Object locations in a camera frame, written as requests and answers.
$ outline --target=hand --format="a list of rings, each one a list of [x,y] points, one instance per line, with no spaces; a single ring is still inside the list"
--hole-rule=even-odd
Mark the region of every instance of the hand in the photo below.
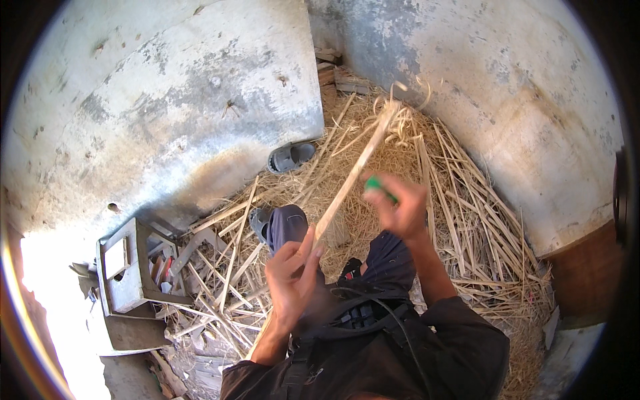
[[[286,242],[264,268],[275,322],[287,333],[295,327],[316,287],[316,271],[324,248],[319,246],[312,251],[315,232],[312,225],[302,243]],[[294,274],[302,266],[302,274]]]
[[[363,172],[361,178],[368,179],[372,172]],[[424,226],[427,204],[427,188],[422,185],[403,182],[386,173],[375,174],[382,187],[398,199],[398,205],[387,197],[384,191],[368,189],[363,197],[378,210],[382,229],[388,229],[405,242],[422,241],[428,237]]]

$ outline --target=person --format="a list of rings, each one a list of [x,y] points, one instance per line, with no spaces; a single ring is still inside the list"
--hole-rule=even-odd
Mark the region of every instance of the person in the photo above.
[[[223,371],[221,399],[497,397],[509,339],[456,295],[426,228],[426,188],[376,176],[383,189],[364,198],[383,231],[336,284],[324,284],[323,248],[312,249],[315,227],[302,210],[271,213],[271,317],[250,359]],[[428,305],[422,315],[408,300],[416,273]]]

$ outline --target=green handle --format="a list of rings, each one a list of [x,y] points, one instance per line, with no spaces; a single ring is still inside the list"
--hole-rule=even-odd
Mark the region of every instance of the green handle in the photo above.
[[[382,184],[380,183],[380,181],[378,180],[378,177],[375,175],[371,175],[369,177],[369,179],[367,179],[367,182],[364,182],[364,189],[365,191],[369,190],[369,189],[378,189],[378,190],[382,190],[383,192],[385,192],[385,194],[387,195],[387,198],[389,200],[391,200],[391,202],[395,205],[398,203],[398,199],[396,199],[396,197],[394,195],[392,195],[391,193],[389,193],[385,188],[382,187]]]

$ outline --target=hole in wall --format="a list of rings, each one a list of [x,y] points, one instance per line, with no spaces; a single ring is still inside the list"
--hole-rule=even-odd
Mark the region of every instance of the hole in wall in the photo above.
[[[115,213],[120,213],[120,209],[118,208],[118,205],[116,203],[107,204],[107,210],[113,211]]]

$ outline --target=black shirt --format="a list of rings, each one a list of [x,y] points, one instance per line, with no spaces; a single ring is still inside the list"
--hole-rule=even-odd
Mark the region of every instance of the black shirt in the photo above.
[[[497,394],[508,365],[509,339],[459,297],[439,300],[404,325],[434,398]],[[317,343],[301,398],[346,400],[366,392],[426,399],[426,387],[409,354],[383,331]],[[269,399],[290,363],[291,358],[272,367],[240,361],[223,371],[221,399]]]

